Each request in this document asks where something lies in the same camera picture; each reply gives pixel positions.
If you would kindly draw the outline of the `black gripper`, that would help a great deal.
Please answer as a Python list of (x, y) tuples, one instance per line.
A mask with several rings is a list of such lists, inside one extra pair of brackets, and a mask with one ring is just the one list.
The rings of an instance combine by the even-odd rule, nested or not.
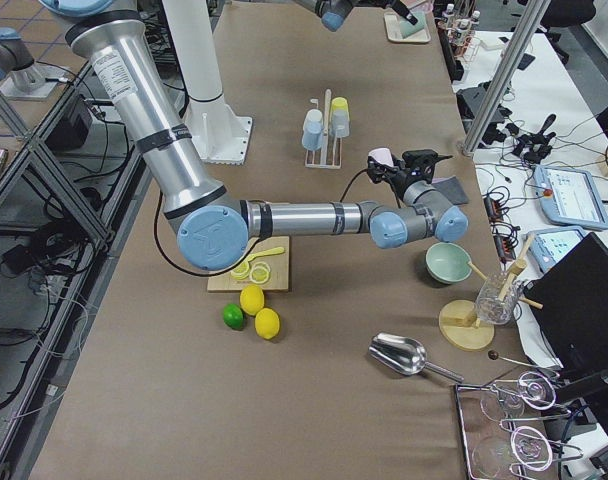
[(378, 164), (368, 154), (366, 172), (373, 183), (387, 183), (398, 200), (402, 200), (406, 190), (416, 182), (431, 183), (436, 164), (452, 158), (432, 149), (408, 150), (401, 158), (391, 154), (394, 167)]

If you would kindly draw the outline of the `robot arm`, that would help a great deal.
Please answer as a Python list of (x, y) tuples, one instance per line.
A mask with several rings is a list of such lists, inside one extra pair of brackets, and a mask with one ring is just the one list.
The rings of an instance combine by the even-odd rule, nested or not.
[(223, 271), (243, 258), (250, 239), (272, 236), (362, 234), (383, 249), (436, 238), (460, 239), (466, 215), (432, 185), (439, 156), (416, 161), (370, 160), (388, 182), (396, 208), (374, 201), (275, 204), (231, 197), (206, 170), (202, 156), (231, 152), (249, 138), (251, 120), (223, 97), (208, 8), (202, 1), (164, 5), (184, 76), (189, 108), (170, 102), (132, 1), (50, 1), (72, 51), (87, 59), (108, 93), (165, 199), (164, 215), (195, 275)]
[(406, 4), (399, 0), (294, 0), (294, 3), (314, 13), (332, 32), (336, 32), (343, 25), (356, 7), (391, 8), (412, 25), (417, 25), (419, 22)]

